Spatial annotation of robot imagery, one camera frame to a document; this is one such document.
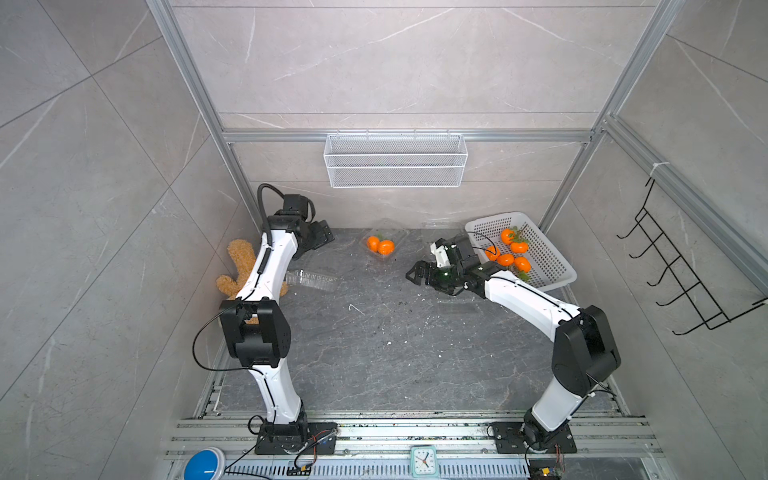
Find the orange three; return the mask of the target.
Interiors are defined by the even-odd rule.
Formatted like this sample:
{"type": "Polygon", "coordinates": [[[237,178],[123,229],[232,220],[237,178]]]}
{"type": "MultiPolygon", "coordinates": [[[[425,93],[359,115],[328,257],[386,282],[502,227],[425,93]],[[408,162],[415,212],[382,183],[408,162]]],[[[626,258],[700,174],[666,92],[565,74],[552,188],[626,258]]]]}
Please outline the orange three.
{"type": "Polygon", "coordinates": [[[395,243],[392,240],[383,240],[380,241],[379,249],[377,251],[378,254],[387,257],[391,255],[395,250],[395,243]]]}

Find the clear plastic container back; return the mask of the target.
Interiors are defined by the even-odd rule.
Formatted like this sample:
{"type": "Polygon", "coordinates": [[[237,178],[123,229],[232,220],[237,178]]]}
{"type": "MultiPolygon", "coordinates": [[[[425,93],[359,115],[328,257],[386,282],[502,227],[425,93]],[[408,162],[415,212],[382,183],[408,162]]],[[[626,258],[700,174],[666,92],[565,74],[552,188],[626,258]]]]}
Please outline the clear plastic container back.
{"type": "Polygon", "coordinates": [[[379,262],[392,263],[404,245],[408,230],[399,222],[385,218],[363,232],[359,244],[363,252],[379,262]]]}

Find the clear plastic container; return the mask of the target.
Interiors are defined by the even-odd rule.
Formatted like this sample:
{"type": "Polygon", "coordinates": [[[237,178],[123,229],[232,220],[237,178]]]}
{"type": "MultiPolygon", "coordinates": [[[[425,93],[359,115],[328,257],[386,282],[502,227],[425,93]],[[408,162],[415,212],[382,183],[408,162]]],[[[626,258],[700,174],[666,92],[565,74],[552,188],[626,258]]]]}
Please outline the clear plastic container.
{"type": "Polygon", "coordinates": [[[285,282],[289,286],[301,286],[325,292],[334,292],[338,288],[339,281],[338,277],[306,269],[289,270],[285,275],[285,282]]]}
{"type": "Polygon", "coordinates": [[[359,244],[363,252],[379,262],[392,263],[404,245],[408,230],[399,222],[385,218],[363,232],[359,244]]]}

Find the orange four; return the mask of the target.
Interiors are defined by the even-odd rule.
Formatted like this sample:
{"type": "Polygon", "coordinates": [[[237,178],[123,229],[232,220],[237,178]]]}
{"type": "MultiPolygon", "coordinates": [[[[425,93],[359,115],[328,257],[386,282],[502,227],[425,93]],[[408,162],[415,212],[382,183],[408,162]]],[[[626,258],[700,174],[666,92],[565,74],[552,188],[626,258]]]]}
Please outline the orange four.
{"type": "Polygon", "coordinates": [[[377,252],[380,245],[380,239],[376,236],[369,236],[367,239],[367,247],[372,252],[377,252]]]}

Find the orange one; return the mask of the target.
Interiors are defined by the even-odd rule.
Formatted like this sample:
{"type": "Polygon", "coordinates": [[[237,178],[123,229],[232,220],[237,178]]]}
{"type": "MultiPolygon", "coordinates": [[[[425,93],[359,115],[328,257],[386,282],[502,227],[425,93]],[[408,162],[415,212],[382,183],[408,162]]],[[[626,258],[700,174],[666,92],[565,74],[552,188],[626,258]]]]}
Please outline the orange one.
{"type": "Polygon", "coordinates": [[[500,251],[496,246],[487,247],[484,253],[490,261],[496,261],[500,256],[500,251]]]}

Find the orange seven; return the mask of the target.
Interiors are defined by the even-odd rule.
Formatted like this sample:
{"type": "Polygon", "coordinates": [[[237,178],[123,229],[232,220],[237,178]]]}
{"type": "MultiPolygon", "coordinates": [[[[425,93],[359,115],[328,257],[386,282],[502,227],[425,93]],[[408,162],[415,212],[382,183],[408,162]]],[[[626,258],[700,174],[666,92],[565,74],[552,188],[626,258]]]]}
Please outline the orange seven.
{"type": "Polygon", "coordinates": [[[513,254],[500,255],[496,258],[495,262],[502,267],[509,267],[515,263],[515,256],[513,254]]]}

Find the orange five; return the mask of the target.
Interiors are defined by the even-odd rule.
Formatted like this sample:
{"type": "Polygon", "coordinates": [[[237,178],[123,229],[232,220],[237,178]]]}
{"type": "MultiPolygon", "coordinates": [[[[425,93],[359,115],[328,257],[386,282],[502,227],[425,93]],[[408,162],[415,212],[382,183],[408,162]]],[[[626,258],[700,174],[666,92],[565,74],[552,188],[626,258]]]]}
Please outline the orange five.
{"type": "Polygon", "coordinates": [[[514,243],[516,237],[517,237],[517,233],[513,229],[504,229],[500,234],[501,241],[505,245],[510,245],[514,243]]]}

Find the orange six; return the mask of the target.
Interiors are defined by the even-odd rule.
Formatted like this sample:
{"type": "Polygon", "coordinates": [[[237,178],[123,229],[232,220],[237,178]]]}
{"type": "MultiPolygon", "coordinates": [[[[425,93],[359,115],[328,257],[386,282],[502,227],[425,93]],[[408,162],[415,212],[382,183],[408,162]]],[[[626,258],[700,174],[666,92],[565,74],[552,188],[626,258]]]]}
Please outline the orange six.
{"type": "Polygon", "coordinates": [[[529,245],[526,242],[512,242],[509,249],[514,254],[523,254],[529,250],[529,245]]]}

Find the orange eight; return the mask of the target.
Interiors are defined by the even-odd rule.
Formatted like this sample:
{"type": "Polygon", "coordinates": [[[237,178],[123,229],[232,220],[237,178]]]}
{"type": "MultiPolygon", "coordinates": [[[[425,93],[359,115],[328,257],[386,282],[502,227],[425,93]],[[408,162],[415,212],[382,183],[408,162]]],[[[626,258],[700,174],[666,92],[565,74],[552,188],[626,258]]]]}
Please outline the orange eight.
{"type": "Polygon", "coordinates": [[[525,258],[524,256],[517,256],[514,259],[514,265],[515,265],[515,268],[519,272],[528,273],[532,269],[532,266],[531,266],[529,260],[527,258],[525,258]]]}

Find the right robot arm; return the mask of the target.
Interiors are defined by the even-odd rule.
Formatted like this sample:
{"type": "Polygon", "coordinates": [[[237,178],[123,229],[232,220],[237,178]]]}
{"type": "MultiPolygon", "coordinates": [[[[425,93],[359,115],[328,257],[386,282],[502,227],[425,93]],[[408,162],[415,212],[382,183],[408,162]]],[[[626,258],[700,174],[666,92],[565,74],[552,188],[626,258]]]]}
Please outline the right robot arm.
{"type": "Polygon", "coordinates": [[[499,304],[541,331],[553,344],[552,379],[519,430],[524,445],[545,452],[566,432],[573,414],[622,363],[603,310],[561,301],[520,279],[499,260],[483,262],[469,236],[440,238],[432,261],[419,260],[405,278],[456,296],[464,291],[499,304]]]}

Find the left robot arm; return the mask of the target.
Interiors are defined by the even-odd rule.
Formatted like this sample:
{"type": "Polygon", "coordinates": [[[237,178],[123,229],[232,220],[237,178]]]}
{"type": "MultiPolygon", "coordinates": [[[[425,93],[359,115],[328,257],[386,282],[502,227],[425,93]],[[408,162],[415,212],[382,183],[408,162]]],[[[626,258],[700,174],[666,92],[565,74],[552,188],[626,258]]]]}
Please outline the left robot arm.
{"type": "Polygon", "coordinates": [[[261,393],[263,434],[271,441],[304,444],[310,427],[287,365],[291,328],[280,309],[280,291],[290,262],[332,242],[334,235],[303,195],[262,183],[256,198],[263,235],[255,268],[235,298],[222,303],[219,320],[230,357],[251,374],[261,393]]]}

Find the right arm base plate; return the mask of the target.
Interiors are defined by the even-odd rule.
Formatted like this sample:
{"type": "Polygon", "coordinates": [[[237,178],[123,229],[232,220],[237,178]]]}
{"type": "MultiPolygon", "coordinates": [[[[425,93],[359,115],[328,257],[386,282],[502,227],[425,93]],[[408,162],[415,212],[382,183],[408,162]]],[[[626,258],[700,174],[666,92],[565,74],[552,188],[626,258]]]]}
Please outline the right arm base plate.
{"type": "Polygon", "coordinates": [[[533,423],[493,422],[488,432],[499,454],[577,452],[568,422],[551,432],[542,430],[533,423]]]}

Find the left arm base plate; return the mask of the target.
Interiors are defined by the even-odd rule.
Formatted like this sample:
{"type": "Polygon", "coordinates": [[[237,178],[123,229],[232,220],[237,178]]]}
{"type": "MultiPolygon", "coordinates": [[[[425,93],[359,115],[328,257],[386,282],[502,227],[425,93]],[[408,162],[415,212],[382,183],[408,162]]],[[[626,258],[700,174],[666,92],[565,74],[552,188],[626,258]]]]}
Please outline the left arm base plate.
{"type": "Polygon", "coordinates": [[[302,448],[319,444],[307,450],[314,450],[321,456],[335,452],[338,425],[334,422],[307,423],[293,422],[286,425],[267,424],[259,429],[256,455],[296,455],[302,448]]]}

